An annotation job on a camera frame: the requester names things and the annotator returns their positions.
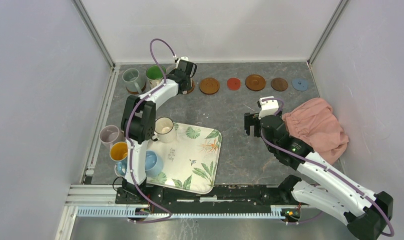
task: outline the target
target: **black cable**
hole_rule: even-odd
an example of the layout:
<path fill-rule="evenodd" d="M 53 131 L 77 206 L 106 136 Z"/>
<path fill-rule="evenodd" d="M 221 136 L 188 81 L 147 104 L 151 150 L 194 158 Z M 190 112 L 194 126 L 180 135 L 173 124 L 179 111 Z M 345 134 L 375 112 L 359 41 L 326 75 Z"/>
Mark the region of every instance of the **black cable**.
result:
<path fill-rule="evenodd" d="M 118 180 L 119 178 L 124 178 L 124 177 L 123 177 L 123 176 L 119 176 L 119 177 L 115 178 L 115 180 L 113 180 L 113 183 L 112 183 L 112 188 L 113 188 L 113 190 L 115 190 L 116 193 L 119 193 L 119 192 L 118 192 L 117 189 L 115 189 L 115 182 L 116 182 L 116 180 Z"/>

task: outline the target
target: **green leaf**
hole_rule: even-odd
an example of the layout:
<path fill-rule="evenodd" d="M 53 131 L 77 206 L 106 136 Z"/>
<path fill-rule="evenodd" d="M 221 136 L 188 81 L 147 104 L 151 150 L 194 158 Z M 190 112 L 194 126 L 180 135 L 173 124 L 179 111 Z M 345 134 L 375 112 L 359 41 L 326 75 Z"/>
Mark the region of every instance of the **green leaf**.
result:
<path fill-rule="evenodd" d="M 191 176 L 190 175 L 183 183 L 183 189 L 184 190 L 189 190 L 190 189 L 190 185 L 191 185 Z"/>
<path fill-rule="evenodd" d="M 177 188 L 179 188 L 179 189 L 183 187 L 183 184 L 181 183 L 180 180 L 172 179 L 172 181 L 174 182 L 175 187 L 177 187 Z"/>
<path fill-rule="evenodd" d="M 191 139 L 196 139 L 198 136 L 200 136 L 200 129 L 198 128 L 194 130 L 192 127 L 189 126 L 186 130 L 186 135 Z"/>
<path fill-rule="evenodd" d="M 212 176 L 212 174 L 214 173 L 214 161 L 211 162 L 211 167 L 209 169 L 209 174 Z"/>
<path fill-rule="evenodd" d="M 164 172 L 161 172 L 159 175 L 153 178 L 153 181 L 160 183 L 160 184 L 165 184 L 166 183 L 166 174 Z"/>
<path fill-rule="evenodd" d="M 209 171 L 209 168 L 208 168 L 208 166 L 207 166 L 206 164 L 202 163 L 202 167 L 203 167 L 203 169 L 205 169 L 206 173 L 208 173 L 209 175 L 211 175 L 211 174 L 210 174 L 210 171 Z"/>
<path fill-rule="evenodd" d="M 199 175 L 199 176 L 201 176 L 202 178 L 206 179 L 206 176 L 203 175 L 203 174 L 201 174 L 200 172 L 198 172 L 198 171 L 196 171 L 196 170 L 193 170 L 192 172 L 193 172 L 194 174 Z"/>
<path fill-rule="evenodd" d="M 205 173 L 205 171 L 201 170 L 200 168 L 195 167 L 194 168 L 194 173 L 203 177 L 204 179 L 208 179 L 208 175 Z"/>
<path fill-rule="evenodd" d="M 214 139 L 219 135 L 219 131 L 214 129 L 205 139 Z"/>

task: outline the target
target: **red coaster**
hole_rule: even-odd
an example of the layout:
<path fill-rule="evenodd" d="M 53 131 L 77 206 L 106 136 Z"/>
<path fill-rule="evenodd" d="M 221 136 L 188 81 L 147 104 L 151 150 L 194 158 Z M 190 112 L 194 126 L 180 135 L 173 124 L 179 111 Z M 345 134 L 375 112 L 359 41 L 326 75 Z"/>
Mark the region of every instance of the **red coaster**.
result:
<path fill-rule="evenodd" d="M 236 77 L 232 77 L 227 81 L 227 87 L 230 90 L 236 91 L 240 88 L 240 80 Z"/>

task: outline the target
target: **white tray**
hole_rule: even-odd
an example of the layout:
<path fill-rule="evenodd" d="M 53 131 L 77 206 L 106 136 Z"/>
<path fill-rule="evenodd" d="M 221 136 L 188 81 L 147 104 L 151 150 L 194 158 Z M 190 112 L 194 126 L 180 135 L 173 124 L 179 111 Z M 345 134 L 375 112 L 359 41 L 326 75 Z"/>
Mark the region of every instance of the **white tray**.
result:
<path fill-rule="evenodd" d="M 222 135 L 212 128 L 175 123 L 171 143 L 149 141 L 147 149 L 163 160 L 162 172 L 147 182 L 153 185 L 207 194 L 215 183 Z"/>

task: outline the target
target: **crumpled fabric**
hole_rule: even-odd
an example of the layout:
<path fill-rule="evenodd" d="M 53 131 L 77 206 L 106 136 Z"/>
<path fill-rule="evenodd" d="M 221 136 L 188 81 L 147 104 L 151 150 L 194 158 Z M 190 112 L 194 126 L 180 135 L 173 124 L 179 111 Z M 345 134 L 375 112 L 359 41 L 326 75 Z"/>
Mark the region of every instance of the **crumpled fabric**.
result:
<path fill-rule="evenodd" d="M 329 164 L 346 150 L 349 138 L 324 99 L 313 98 L 282 118 L 292 137 L 310 145 Z"/>

